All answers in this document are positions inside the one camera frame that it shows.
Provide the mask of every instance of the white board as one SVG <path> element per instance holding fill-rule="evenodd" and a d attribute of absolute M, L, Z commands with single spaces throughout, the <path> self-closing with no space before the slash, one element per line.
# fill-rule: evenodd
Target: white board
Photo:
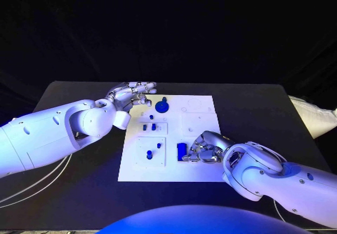
<path fill-rule="evenodd" d="M 158 113 L 154 106 L 163 97 L 169 111 Z M 177 143 L 186 143 L 190 148 L 203 131 L 220 133 L 212 96 L 147 95 L 147 98 L 153 106 L 138 105 L 130 111 L 118 181 L 223 182 L 222 163 L 177 161 Z M 154 152 L 151 160 L 145 157 L 148 150 Z"/>

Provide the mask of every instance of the black table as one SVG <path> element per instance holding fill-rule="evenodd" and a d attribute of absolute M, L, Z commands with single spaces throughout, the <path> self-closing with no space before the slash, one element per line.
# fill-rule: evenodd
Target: black table
<path fill-rule="evenodd" d="M 81 99 L 98 100 L 115 85 L 56 81 L 35 111 Z M 157 90 L 166 95 L 212 95 L 222 134 L 236 142 L 252 140 L 288 161 L 330 171 L 281 86 L 160 83 Z M 114 127 L 98 142 L 73 154 L 50 187 L 29 200 L 0 209 L 0 230 L 98 230 L 141 211 L 183 204 L 236 207 L 279 218 L 269 197 L 249 201 L 226 183 L 118 182 L 124 137 L 125 131 Z M 0 179 L 0 196 L 7 197 L 27 187 L 58 164 Z M 19 198 L 36 192 L 50 180 Z M 287 222 L 302 228 L 321 227 L 278 208 Z"/>

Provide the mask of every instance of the cable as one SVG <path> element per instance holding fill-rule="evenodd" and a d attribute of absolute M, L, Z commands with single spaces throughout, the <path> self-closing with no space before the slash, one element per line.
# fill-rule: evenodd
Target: cable
<path fill-rule="evenodd" d="M 49 187 L 49 185 L 56 181 L 56 179 L 59 178 L 62 172 L 65 171 L 65 168 L 66 168 L 66 166 L 68 166 L 68 163 L 69 163 L 69 161 L 71 161 L 71 158 L 72 158 L 72 154 L 71 154 L 71 156 L 69 156 L 69 158 L 68 158 L 68 161 L 66 161 L 66 164 L 65 164 L 65 167 L 63 167 L 62 171 L 59 172 L 56 178 L 52 180 L 52 182 L 48 184 L 48 186 L 46 186 L 45 188 L 42 188 L 35 194 L 32 194 L 30 196 L 27 196 L 26 198 L 23 198 L 22 200 L 19 200 L 19 201 L 16 201 L 16 202 L 13 202 L 13 203 L 4 205 L 4 206 L 0 206 L 0 208 L 3 208 L 3 207 L 6 207 L 6 206 L 12 206 L 12 205 L 14 205 L 16 203 L 24 201 L 26 199 L 29 199 L 30 197 L 33 197 L 40 191 L 43 191 L 43 190 Z"/>
<path fill-rule="evenodd" d="M 16 194 L 13 194 L 12 196 L 9 196 L 7 198 L 4 198 L 3 200 L 0 200 L 0 203 L 7 201 L 10 198 L 13 198 L 16 195 L 19 195 L 20 193 L 23 193 L 24 191 L 27 191 L 36 184 L 39 184 L 48 177 L 49 175 L 56 171 L 56 169 L 60 167 L 63 161 L 66 160 L 68 157 L 63 158 L 62 162 L 59 163 L 59 165 L 55 167 L 55 169 L 49 172 L 49 174 L 35 183 L 32 184 L 29 187 L 26 187 L 23 190 L 20 190 Z"/>
<path fill-rule="evenodd" d="M 278 214 L 279 214 L 279 210 L 278 210 L 278 207 L 277 207 L 275 200 L 274 200 L 274 205 L 275 205 L 277 212 L 278 212 Z"/>

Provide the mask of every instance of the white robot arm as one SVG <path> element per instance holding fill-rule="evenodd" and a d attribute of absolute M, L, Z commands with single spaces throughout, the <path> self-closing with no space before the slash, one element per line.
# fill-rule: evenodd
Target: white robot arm
<path fill-rule="evenodd" d="M 223 163 L 223 180 L 249 200 L 269 196 L 284 208 L 311 221 L 337 228 L 337 175 L 287 162 L 262 145 L 236 144 L 205 131 L 194 140 L 184 161 Z"/>
<path fill-rule="evenodd" d="M 112 125 L 125 129 L 127 111 L 151 101 L 154 82 L 121 83 L 104 99 L 81 100 L 10 121 L 0 128 L 0 178 L 42 167 L 98 141 Z"/>

